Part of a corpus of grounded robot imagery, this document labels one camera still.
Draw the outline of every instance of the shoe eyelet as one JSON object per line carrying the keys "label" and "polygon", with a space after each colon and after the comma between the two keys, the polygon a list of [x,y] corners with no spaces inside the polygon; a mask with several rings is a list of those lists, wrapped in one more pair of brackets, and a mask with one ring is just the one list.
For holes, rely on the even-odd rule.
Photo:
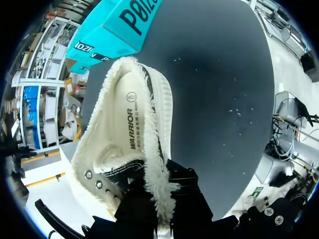
{"label": "shoe eyelet", "polygon": [[95,186],[97,189],[101,189],[103,187],[103,184],[101,181],[96,181]]}
{"label": "shoe eyelet", "polygon": [[91,179],[93,177],[93,173],[91,170],[88,170],[85,172],[84,176],[86,179]]}

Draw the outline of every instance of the sneaker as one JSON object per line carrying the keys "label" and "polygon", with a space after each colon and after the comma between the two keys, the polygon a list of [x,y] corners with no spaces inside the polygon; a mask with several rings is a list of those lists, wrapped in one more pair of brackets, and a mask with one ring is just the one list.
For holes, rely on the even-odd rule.
{"label": "sneaker", "polygon": [[160,72],[133,57],[114,62],[71,163],[71,188],[85,208],[94,205],[90,213],[103,217],[107,210],[113,217],[129,182],[142,174],[159,221],[171,220],[170,195],[178,189],[168,182],[166,168],[172,106],[170,85]]}

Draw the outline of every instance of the teal cardboard box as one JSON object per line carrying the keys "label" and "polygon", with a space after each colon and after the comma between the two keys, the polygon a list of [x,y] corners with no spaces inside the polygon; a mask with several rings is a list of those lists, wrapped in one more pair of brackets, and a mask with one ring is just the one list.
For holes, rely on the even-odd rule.
{"label": "teal cardboard box", "polygon": [[79,62],[69,70],[84,74],[84,68],[140,52],[161,2],[102,0],[84,20],[67,51],[66,58]]}

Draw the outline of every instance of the bolt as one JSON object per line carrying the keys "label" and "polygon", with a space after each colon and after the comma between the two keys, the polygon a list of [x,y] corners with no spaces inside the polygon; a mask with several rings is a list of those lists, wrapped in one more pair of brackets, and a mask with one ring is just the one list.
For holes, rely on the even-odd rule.
{"label": "bolt", "polygon": [[264,213],[265,213],[266,216],[270,217],[270,216],[272,216],[272,215],[274,214],[274,209],[272,209],[272,208],[266,208],[266,209],[264,210]]}
{"label": "bolt", "polygon": [[279,216],[276,216],[276,218],[275,218],[275,224],[276,225],[281,225],[282,223],[284,222],[284,217],[283,216],[281,216],[281,215],[279,215]]}
{"label": "bolt", "polygon": [[101,181],[97,181],[96,184],[95,184],[95,186],[96,186],[97,189],[101,189],[102,186],[103,186],[103,184],[102,184]]}
{"label": "bolt", "polygon": [[85,172],[85,178],[86,178],[86,179],[91,179],[92,176],[93,176],[93,174],[92,174],[92,172],[91,172],[90,170],[88,170],[88,171]]}

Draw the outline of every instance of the table surface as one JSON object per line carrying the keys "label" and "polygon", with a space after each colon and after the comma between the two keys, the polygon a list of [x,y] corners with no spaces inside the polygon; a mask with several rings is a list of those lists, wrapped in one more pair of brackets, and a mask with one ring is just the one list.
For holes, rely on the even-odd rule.
{"label": "table surface", "polygon": [[[255,14],[239,0],[164,0],[135,57],[168,79],[172,160],[195,170],[213,220],[222,218],[251,180],[271,126],[274,75]],[[113,62],[91,68],[83,129]]]}

